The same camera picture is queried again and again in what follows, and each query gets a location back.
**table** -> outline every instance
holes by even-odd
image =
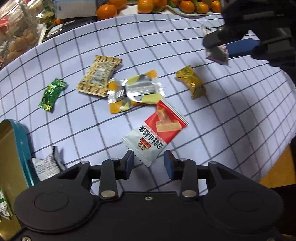
[[[258,181],[294,137],[295,98],[284,73],[266,61],[246,56],[229,66],[205,59],[201,25],[218,27],[220,15],[184,19],[177,15],[128,15],[91,23],[31,49],[0,71],[0,120],[22,123],[32,154],[45,158],[57,145],[66,167],[79,161],[101,164],[123,157],[121,138],[155,111],[142,105],[110,114],[107,100],[75,91],[95,55],[116,56],[123,65],[114,77],[125,79],[156,69],[167,100],[189,121],[166,149],[197,164],[222,164]],[[256,39],[252,33],[248,37]],[[191,100],[175,72],[190,64],[203,80],[207,95]],[[44,88],[54,78],[69,86],[53,112],[38,108]],[[162,154],[149,167],[138,159],[119,190],[173,191]],[[92,189],[98,192],[99,180]],[[201,194],[207,192],[199,181]]]

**green candy wrapper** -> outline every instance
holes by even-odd
[[[46,87],[39,107],[46,111],[52,110],[61,91],[67,86],[67,83],[60,79],[55,79],[49,86]]]
[[[0,216],[8,220],[10,220],[12,216],[11,209],[7,203],[7,200],[1,188],[0,188]]]

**red and white snack packet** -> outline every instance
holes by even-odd
[[[161,99],[156,104],[156,112],[142,126],[122,138],[122,142],[134,151],[141,162],[150,166],[167,144],[188,125],[180,112]]]

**black device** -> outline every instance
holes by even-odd
[[[211,49],[240,40],[251,30],[260,39],[260,45],[249,55],[280,67],[296,83],[296,1],[220,0],[220,3],[225,24],[204,37],[204,47]]]
[[[281,197],[215,161],[200,166],[167,150],[164,165],[171,180],[181,180],[179,194],[119,196],[116,180],[129,178],[133,159],[129,150],[102,165],[79,163],[23,191],[14,205],[22,230],[11,240],[285,240],[275,228]],[[90,194],[95,178],[98,196]],[[198,179],[206,179],[206,195]]]

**plate of oranges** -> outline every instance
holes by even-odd
[[[221,13],[220,2],[216,0],[168,0],[167,8],[183,17]]]

